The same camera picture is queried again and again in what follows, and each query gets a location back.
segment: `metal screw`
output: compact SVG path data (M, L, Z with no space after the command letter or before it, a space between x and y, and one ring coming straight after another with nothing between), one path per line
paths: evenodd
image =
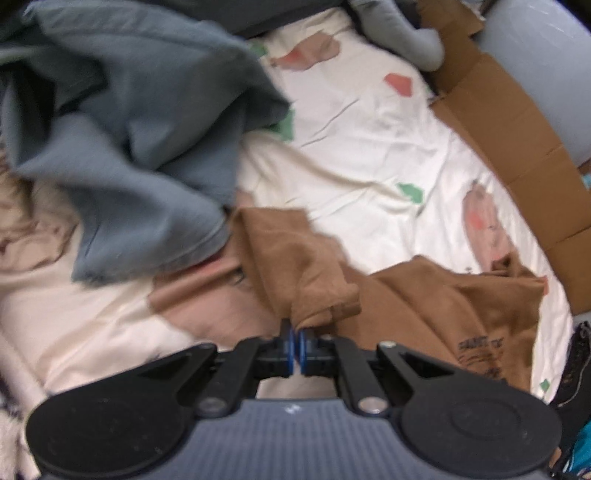
M224 400L217 397L206 397L199 402L199 410L208 415L218 414L227 406L228 404Z
M388 408L388 402L379 397L365 397L359 400L357 406L362 412L377 415Z

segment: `cardboard flap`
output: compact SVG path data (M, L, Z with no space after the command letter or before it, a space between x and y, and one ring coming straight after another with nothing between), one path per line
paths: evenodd
M545 251L591 225L589 192L562 146L508 190Z
M506 185L561 146L534 102L489 55L481 55L445 102Z
M591 228L561 241L546 252L562 282L573 315L591 310Z
M465 8L457 0L452 2ZM435 28L439 32L445 49L443 65L433 72L433 80L441 92L449 92L471 71L482 53L460 26L460 22L445 9L446 1L421 0L419 4L423 26Z

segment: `wrinkled fabric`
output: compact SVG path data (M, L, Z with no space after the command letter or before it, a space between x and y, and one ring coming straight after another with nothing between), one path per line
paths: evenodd
M453 273L421 256L364 275L327 248L303 211L241 214L235 240L243 271L277 319L289 316L296 328L351 338L364 349L393 340L530 390L544 282L517 254L482 275Z
M29 183L8 171L0 139L0 271L22 272L57 261L75 224L34 201Z
M220 250L240 137L288 110L246 44L132 1L33 2L24 22L0 49L2 125L12 169L63 185L82 217L73 279L166 273ZM24 44L39 47L26 67L13 63Z

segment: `brown cloth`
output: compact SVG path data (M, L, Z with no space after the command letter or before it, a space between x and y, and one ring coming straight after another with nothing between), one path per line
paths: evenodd
M345 280L340 246L312 232L303 210L239 210L233 235L242 269L279 319L305 328L359 313L359 288Z
M35 204L29 182L8 170L0 140L0 271L22 272L55 262L75 226L72 219Z
M277 318L365 349L394 340L529 391L544 283L516 253L482 275L415 257L366 276L339 262L302 211L243 209L233 227L243 271Z

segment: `dark cloth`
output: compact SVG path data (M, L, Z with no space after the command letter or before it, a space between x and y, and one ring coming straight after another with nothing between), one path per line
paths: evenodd
M23 19L0 48L2 128L15 173L63 185L82 217L73 279L166 273L220 250L241 135L289 107L248 45L131 1L44 0Z
M562 421L562 456L556 464L561 468L572 454L577 435L591 420L591 326L588 322L578 325L574 332L562 379L550 405Z

